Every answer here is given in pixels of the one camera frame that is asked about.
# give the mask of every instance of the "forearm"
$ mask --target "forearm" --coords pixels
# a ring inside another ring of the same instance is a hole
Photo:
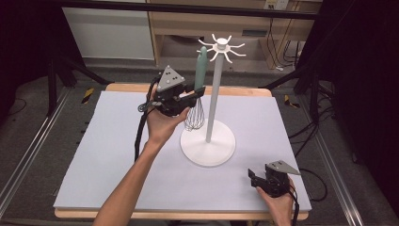
[[[135,210],[138,196],[163,144],[146,143],[140,157],[100,209],[94,225],[126,225]]]

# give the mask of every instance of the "white stand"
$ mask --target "white stand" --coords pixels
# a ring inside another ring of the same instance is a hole
[[[227,53],[232,52],[236,54],[235,52],[231,51],[231,47],[238,48],[244,45],[242,44],[240,46],[229,46],[227,43],[229,42],[231,36],[228,40],[216,39],[214,35],[212,36],[216,41],[215,44],[207,44],[199,41],[204,45],[213,46],[213,48],[209,49],[208,52],[211,50],[214,50],[216,52],[215,56],[211,59],[211,61],[216,59],[216,62],[211,105],[209,110],[209,119],[205,120],[205,122],[208,123],[207,126],[202,126],[198,130],[184,130],[180,139],[182,150],[185,156],[187,156],[187,158],[195,164],[203,167],[219,166],[227,162],[234,154],[234,134],[227,125],[225,125],[221,121],[215,121],[215,111],[224,57],[226,57],[226,59],[231,63],[231,61],[227,57]]]
[[[183,131],[180,143],[185,156],[202,167],[217,167],[227,162],[235,151],[235,137],[231,129],[214,121],[212,142],[206,142],[207,122],[198,130]]]

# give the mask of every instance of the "table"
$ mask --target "table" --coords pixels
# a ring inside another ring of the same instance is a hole
[[[106,88],[106,91],[134,91],[147,92],[149,85],[147,84],[111,84]],[[212,92],[211,87],[207,87],[205,94]],[[236,96],[265,96],[271,97],[271,92],[267,89],[248,89],[248,88],[234,88],[234,87],[220,87],[220,95],[236,95]],[[71,208],[56,208],[56,216],[59,218],[95,218],[97,210],[94,209],[71,209]],[[305,219],[308,217],[308,211],[299,213],[298,219]],[[266,220],[271,219],[269,213],[258,212],[220,212],[220,211],[134,211],[132,218],[151,218],[151,219],[229,219],[229,220]]]

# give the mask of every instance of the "gray carpet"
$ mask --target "gray carpet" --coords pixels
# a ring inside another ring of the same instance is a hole
[[[92,70],[107,79],[118,82],[148,83],[158,73],[157,70],[101,68]],[[188,79],[192,79],[193,74],[189,71],[179,73]],[[276,76],[273,74],[264,76],[264,74],[259,73],[224,73],[222,85],[258,87],[274,81],[277,78]],[[78,84],[74,89],[71,89],[71,95],[62,113],[40,148],[40,152],[9,204],[3,219],[70,221],[55,217],[53,203],[56,197],[53,193],[61,185],[78,142],[84,135],[82,132],[87,128],[100,92],[104,89],[104,86],[92,82],[85,76],[77,75],[77,77],[79,79]],[[0,186],[2,187],[44,120],[47,110],[46,84],[46,78],[40,78],[21,87],[17,96],[25,99],[27,106],[23,111],[8,117],[0,129],[0,154],[2,156],[0,160]],[[212,84],[210,75],[206,78],[206,84]],[[88,88],[95,88],[95,91],[88,103],[83,105],[81,101]],[[273,90],[273,96],[278,100],[287,134],[291,135],[309,123],[304,112],[304,108],[307,107],[294,108],[285,105],[284,94],[293,94],[291,84]],[[327,108],[330,103],[325,100],[320,105]],[[331,117],[327,117],[320,124],[320,133],[325,138],[328,148],[343,174],[365,225],[399,225],[397,216],[392,212],[367,169],[352,162],[350,149],[342,136],[339,124]],[[296,137],[292,142],[302,141],[307,135],[303,134]],[[300,145],[300,143],[293,144],[294,152]],[[299,225],[347,225],[345,214],[328,179],[326,168],[314,139],[305,146],[305,149],[297,158],[297,162],[299,167],[312,170],[321,176],[328,187],[327,198],[321,202],[311,202],[313,209],[310,211],[309,218],[299,222]],[[324,189],[320,181],[311,174],[306,172],[303,172],[303,174],[305,185],[311,197],[314,199],[322,197]],[[83,219],[74,221],[89,222]]]

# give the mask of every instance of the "aluminum rail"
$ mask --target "aluminum rail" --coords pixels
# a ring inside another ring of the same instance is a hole
[[[299,102],[301,105],[308,105],[306,98],[301,95],[299,96]],[[309,111],[303,107],[306,117],[308,121],[311,122],[311,115]],[[337,198],[340,201],[341,207],[343,208],[343,212],[348,220],[349,225],[351,226],[361,226],[363,224],[363,220],[361,219],[360,213],[358,211],[357,206],[355,205],[352,196],[346,186],[346,183],[343,180],[341,173],[338,171],[337,166],[335,165],[334,159],[329,153],[328,147],[321,135],[320,131],[317,132],[316,142],[319,146],[320,155],[323,159],[323,163],[326,167],[326,171],[328,173],[329,179],[331,180],[332,186],[337,194]]]
[[[206,6],[189,6],[174,4],[87,1],[87,0],[37,0],[46,4],[56,4],[63,8],[96,8],[129,11],[157,11],[195,14],[231,15],[246,17],[267,17],[299,20],[316,20],[320,17],[314,12],[297,12],[284,10],[267,10],[256,8],[223,8]]]
[[[51,128],[53,127],[56,119],[58,118],[66,100],[71,92],[71,88],[64,88],[61,91],[60,97],[58,99],[59,105],[55,109],[52,115],[45,118],[43,124],[41,125],[40,130],[37,132],[29,147],[27,148],[23,158],[20,163],[13,171],[12,175],[9,177],[8,182],[0,193],[0,218],[6,212],[6,209],[11,202],[12,197],[20,186],[24,176],[32,165],[37,153],[44,140],[47,138],[50,133]]]

